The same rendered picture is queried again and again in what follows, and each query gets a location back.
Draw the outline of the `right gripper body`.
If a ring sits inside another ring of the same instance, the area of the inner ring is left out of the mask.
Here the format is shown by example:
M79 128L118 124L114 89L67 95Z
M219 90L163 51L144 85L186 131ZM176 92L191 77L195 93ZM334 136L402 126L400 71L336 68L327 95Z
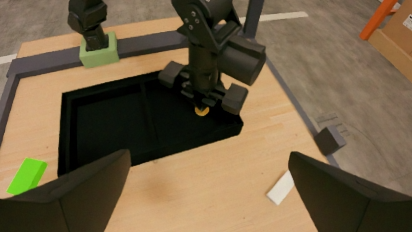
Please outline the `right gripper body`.
M186 66L188 68L185 71ZM174 82L178 79L184 82L182 87L185 92L193 94L197 91L211 100L220 99L222 109L234 115L240 114L249 94L248 88L233 82L228 89L223 88L224 83L217 80L217 66L211 69L198 69L192 66L189 60L188 65L171 60L158 77L160 84L168 88L174 87Z

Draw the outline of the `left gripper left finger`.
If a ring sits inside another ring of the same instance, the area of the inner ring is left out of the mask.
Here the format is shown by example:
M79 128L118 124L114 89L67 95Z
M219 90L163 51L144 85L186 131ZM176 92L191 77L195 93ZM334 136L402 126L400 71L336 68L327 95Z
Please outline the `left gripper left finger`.
M105 232L131 167L121 149L52 181L0 198L0 232Z

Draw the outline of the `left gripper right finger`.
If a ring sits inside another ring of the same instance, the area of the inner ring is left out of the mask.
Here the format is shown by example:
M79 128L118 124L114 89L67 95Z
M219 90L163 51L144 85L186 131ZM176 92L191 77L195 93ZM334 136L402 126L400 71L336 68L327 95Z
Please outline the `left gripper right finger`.
M317 232L412 232L412 196L299 151L288 170Z

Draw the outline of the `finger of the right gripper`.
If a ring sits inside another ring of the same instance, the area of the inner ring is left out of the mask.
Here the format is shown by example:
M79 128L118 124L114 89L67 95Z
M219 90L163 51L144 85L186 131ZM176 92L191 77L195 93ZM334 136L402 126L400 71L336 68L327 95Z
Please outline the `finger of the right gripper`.
M200 110L202 93L195 91L193 94L190 94L182 90L181 94L184 95L187 99L189 99Z
M201 100L201 109L202 111L204 111L208 106L214 107L216 102L218 101L218 99L216 101L211 100L209 98L206 98L206 95L203 97L203 99Z

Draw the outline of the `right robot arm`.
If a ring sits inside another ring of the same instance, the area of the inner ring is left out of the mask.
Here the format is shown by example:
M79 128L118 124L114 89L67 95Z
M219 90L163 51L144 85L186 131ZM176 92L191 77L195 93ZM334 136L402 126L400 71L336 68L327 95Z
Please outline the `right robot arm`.
M251 87L265 64L266 47L237 36L242 24L232 1L171 0L183 22L176 31L188 37L188 60L192 66L198 69L217 66L218 81L223 73ZM83 35L86 52L109 48L109 35L101 26L107 20L107 7L103 0L68 2L67 23ZM226 24L217 31L214 27L222 20Z

